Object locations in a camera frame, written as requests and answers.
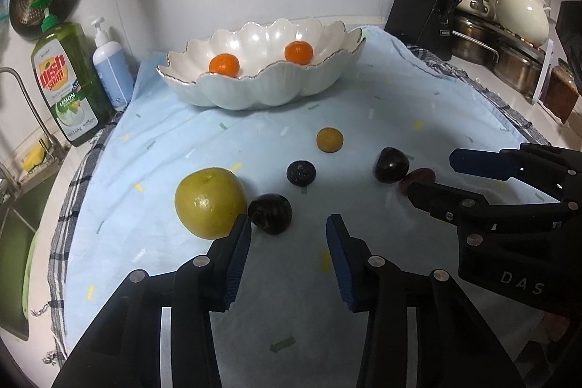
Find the orange mandarin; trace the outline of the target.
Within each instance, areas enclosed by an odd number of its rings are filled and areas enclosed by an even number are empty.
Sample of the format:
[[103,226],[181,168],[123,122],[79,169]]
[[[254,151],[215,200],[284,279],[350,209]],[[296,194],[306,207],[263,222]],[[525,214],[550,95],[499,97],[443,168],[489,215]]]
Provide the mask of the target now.
[[309,65],[314,58],[314,49],[309,42],[295,40],[285,46],[284,58],[301,66]]
[[230,78],[237,78],[240,69],[239,59],[231,53],[220,53],[216,55],[208,65],[208,71],[210,73]]

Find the white ceramic pot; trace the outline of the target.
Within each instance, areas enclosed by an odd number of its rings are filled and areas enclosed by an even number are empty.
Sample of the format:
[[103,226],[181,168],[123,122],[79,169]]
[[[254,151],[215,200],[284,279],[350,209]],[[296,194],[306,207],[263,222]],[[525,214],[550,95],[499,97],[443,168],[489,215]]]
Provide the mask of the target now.
[[550,25],[543,0],[494,0],[495,18],[521,39],[539,47],[550,36]]

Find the small yellow kumquat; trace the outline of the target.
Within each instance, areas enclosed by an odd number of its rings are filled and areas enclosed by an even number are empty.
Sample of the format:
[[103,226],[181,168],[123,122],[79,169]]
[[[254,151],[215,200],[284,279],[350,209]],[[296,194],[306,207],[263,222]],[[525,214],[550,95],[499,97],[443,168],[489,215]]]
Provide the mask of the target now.
[[317,133],[316,143],[324,153],[336,153],[343,146],[342,133],[334,127],[324,127]]

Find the stainless steel pot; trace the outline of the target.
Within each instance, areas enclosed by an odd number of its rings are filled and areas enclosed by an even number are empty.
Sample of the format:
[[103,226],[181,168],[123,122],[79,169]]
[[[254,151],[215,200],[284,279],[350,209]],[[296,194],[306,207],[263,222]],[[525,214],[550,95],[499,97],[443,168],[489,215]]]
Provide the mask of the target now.
[[503,28],[456,14],[452,20],[452,54],[485,66],[506,85],[532,100],[546,52]]

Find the light blue cloth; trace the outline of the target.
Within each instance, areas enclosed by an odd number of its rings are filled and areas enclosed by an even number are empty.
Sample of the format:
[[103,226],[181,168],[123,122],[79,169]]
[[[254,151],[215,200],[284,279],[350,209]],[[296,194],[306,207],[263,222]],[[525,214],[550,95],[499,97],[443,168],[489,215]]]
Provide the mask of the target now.
[[[336,153],[322,152],[316,143],[324,127],[338,129],[344,138]],[[373,175],[379,153],[394,147],[409,158],[404,139],[384,136],[378,125],[369,133],[351,131],[329,118],[317,121],[315,143],[307,151],[284,147],[272,152],[270,182],[260,180],[259,170],[248,176],[235,173],[248,199],[264,193],[286,197],[293,210],[290,228],[271,236],[254,231],[244,275],[231,308],[211,317],[222,382],[227,387],[351,387],[355,384],[364,344],[367,318],[354,314],[343,303],[327,251],[326,220],[340,214],[348,229],[369,247],[400,268],[418,274],[458,264],[455,229],[423,213],[399,193],[394,185],[382,184]],[[455,146],[423,160],[411,160],[412,168],[429,167],[440,183],[478,192],[493,204],[547,203],[541,191],[517,180],[495,181],[458,174],[450,167],[450,153],[457,148],[499,151],[483,146]],[[308,187],[291,184],[286,169],[296,160],[307,160],[317,170]],[[226,164],[178,164],[165,170],[171,181],[163,192],[170,214],[183,226],[183,235],[173,235],[172,247],[184,239],[194,245],[173,256],[160,270],[144,263],[125,263],[105,275],[104,301],[86,317],[89,327],[127,274],[142,269],[151,275],[175,271],[190,258],[207,251],[209,243],[191,234],[175,210],[175,192],[189,174],[208,167],[231,170]]]

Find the right orange mandarin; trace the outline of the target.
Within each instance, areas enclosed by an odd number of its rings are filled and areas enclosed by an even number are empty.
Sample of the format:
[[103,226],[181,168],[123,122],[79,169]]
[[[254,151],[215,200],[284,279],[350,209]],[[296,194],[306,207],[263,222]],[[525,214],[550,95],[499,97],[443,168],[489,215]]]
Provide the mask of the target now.
[[295,40],[285,46],[284,58],[301,66],[309,65],[314,58],[314,49],[309,42]]

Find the dark plum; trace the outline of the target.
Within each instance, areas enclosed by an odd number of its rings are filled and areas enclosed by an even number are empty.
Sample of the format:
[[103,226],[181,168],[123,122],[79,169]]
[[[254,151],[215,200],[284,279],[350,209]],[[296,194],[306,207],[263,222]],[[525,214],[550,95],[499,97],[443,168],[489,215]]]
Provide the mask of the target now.
[[402,151],[385,147],[378,156],[373,168],[375,178],[386,184],[397,183],[406,177],[409,159]]
[[286,197],[267,193],[259,195],[248,205],[248,217],[265,233],[276,235],[290,227],[293,211]]

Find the blue pump soap bottle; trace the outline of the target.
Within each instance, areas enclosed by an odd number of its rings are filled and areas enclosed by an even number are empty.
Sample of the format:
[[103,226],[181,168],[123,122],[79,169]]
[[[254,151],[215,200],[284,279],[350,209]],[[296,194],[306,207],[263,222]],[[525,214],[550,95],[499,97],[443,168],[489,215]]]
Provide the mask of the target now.
[[96,29],[93,63],[112,107],[122,111],[132,99],[134,80],[121,44],[109,38],[103,22],[103,17],[91,22]]

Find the small dark blueberry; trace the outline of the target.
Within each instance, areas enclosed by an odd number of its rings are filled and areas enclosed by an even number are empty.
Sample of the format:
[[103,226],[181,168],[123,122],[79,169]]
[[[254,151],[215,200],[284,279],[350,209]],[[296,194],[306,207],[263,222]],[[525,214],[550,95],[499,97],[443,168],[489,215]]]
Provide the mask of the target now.
[[296,160],[286,169],[288,181],[298,187],[308,187],[316,178],[316,167],[307,160]]

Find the white scalloped ceramic bowl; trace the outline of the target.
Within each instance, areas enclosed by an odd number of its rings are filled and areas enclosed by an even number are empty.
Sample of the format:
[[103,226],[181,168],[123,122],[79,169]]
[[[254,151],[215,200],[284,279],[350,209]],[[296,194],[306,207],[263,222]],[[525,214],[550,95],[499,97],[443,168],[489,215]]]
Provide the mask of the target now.
[[[309,65],[285,60],[284,48],[295,40],[312,45]],[[180,99],[195,106],[230,111],[270,108],[329,89],[355,66],[365,43],[362,28],[348,31],[342,21],[247,23],[237,31],[218,29],[209,39],[190,40],[183,52],[169,52],[157,72]],[[208,71],[209,62],[220,53],[239,59],[237,78]]]

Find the yellow sponge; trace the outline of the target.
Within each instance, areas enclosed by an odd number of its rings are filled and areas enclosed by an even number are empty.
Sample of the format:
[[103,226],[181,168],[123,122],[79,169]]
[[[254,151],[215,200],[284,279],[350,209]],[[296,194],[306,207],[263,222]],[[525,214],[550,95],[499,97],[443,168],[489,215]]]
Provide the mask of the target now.
[[35,167],[42,164],[46,156],[46,150],[41,143],[34,145],[23,158],[23,170],[32,171]]

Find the green cutting board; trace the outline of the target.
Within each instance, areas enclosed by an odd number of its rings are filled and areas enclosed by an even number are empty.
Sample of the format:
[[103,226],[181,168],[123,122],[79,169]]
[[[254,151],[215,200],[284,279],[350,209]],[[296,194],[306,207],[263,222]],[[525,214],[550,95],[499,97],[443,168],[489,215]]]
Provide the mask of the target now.
[[23,291],[32,233],[6,227],[1,233],[0,319],[1,327],[15,337],[29,339],[29,322],[24,312]]

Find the glass jar brown contents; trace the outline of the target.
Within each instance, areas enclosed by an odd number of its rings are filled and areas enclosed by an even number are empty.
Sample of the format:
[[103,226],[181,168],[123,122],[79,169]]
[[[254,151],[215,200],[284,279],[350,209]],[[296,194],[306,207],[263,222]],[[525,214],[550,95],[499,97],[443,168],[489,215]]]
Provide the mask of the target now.
[[579,97],[576,88],[574,75],[568,64],[562,59],[551,69],[549,78],[546,81],[545,92],[542,94],[543,105],[565,123]]

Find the left orange mandarin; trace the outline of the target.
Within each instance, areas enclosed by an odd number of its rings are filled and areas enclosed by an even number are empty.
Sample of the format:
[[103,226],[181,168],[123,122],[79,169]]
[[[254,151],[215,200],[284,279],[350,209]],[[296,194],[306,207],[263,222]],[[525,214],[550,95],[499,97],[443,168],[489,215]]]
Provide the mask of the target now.
[[239,59],[231,53],[220,53],[216,55],[208,65],[208,71],[210,73],[230,78],[237,78],[240,69]]

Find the large yellow-green fruit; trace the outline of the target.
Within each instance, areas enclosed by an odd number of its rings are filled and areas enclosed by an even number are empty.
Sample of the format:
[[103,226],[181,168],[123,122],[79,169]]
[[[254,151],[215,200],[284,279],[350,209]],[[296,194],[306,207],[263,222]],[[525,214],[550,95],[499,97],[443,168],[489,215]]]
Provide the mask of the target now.
[[195,236],[215,240],[228,236],[239,215],[247,214],[244,186],[231,170],[208,167],[180,181],[175,209]]

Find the green dish soap bottle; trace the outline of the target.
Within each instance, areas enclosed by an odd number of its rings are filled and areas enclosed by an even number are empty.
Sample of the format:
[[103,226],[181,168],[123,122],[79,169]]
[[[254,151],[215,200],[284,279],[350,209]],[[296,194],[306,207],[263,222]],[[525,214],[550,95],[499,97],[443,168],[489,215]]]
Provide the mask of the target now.
[[72,146],[88,142],[115,115],[79,24],[45,12],[31,62],[43,100]]

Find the red oblong date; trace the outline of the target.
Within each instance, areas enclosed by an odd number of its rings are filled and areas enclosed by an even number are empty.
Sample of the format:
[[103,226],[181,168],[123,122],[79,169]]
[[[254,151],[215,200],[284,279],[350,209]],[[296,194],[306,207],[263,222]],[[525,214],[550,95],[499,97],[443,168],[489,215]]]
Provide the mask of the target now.
[[408,193],[409,186],[416,182],[435,183],[436,174],[429,167],[416,168],[415,170],[406,174],[404,179],[399,181],[399,192],[402,193],[402,195],[406,195]]

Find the black knife block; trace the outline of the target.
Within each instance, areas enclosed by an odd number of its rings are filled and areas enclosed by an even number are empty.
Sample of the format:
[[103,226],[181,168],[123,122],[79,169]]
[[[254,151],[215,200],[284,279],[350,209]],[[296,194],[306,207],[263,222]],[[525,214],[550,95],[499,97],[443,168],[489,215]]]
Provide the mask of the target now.
[[424,48],[438,58],[452,57],[452,18],[463,0],[395,0],[385,31],[406,44]]

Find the steel kitchen sink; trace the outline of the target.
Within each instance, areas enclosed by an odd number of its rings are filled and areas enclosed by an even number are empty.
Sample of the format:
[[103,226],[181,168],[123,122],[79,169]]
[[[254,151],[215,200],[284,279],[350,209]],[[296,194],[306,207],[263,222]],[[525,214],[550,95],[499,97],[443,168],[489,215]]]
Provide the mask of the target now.
[[18,190],[1,181],[1,328],[29,339],[29,274],[32,245],[57,177],[41,173]]

